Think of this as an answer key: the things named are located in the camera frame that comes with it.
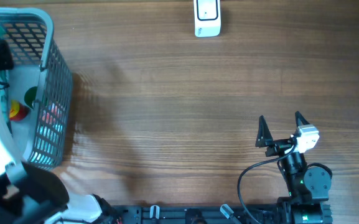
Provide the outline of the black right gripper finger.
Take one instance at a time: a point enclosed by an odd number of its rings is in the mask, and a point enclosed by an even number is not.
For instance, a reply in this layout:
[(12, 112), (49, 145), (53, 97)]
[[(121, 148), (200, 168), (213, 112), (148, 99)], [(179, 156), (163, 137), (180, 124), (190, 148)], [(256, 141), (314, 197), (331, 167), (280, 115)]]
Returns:
[(273, 137), (263, 115), (259, 117), (256, 147), (268, 147), (273, 145)]
[(295, 112), (296, 126), (310, 125), (310, 123), (303, 117), (300, 111)]

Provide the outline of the small orange white box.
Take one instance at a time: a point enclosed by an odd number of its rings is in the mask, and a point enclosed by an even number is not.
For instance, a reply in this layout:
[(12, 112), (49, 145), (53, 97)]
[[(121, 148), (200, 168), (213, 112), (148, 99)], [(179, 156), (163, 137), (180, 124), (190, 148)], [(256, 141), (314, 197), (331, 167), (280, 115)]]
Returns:
[(61, 116), (62, 112), (60, 110), (60, 106), (55, 103), (49, 103), (47, 108), (43, 110), (42, 121), (54, 126), (60, 122)]

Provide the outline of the green lidded round jar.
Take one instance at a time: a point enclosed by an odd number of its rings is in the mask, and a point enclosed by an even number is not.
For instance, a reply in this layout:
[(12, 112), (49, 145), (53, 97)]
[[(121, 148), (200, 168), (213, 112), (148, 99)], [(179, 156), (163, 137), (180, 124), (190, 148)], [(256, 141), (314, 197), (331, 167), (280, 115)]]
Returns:
[[(37, 90), (38, 90), (38, 87), (33, 86), (33, 87), (29, 88), (24, 95), (24, 101), (25, 101), (26, 105), (32, 109), (35, 108)], [(45, 89), (42, 90), (42, 94), (43, 94), (42, 104), (44, 106), (47, 106), (48, 98), (47, 98), (47, 92)]]

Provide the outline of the red yellow green-capped bottle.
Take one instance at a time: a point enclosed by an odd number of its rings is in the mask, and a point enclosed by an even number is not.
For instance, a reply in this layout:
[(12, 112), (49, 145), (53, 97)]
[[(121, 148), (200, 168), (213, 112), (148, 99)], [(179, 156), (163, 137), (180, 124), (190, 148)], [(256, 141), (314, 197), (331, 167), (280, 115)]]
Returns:
[(29, 114), (29, 111), (30, 109), (19, 101), (11, 100), (9, 119), (11, 121), (21, 121)]

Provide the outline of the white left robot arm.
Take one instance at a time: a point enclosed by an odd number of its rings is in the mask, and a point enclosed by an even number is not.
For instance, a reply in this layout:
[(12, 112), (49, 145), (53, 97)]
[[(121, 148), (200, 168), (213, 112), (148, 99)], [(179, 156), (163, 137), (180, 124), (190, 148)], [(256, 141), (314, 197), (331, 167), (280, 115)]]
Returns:
[(63, 158), (73, 76), (43, 10), (0, 7), (0, 223), (119, 223), (105, 199), (69, 192)]

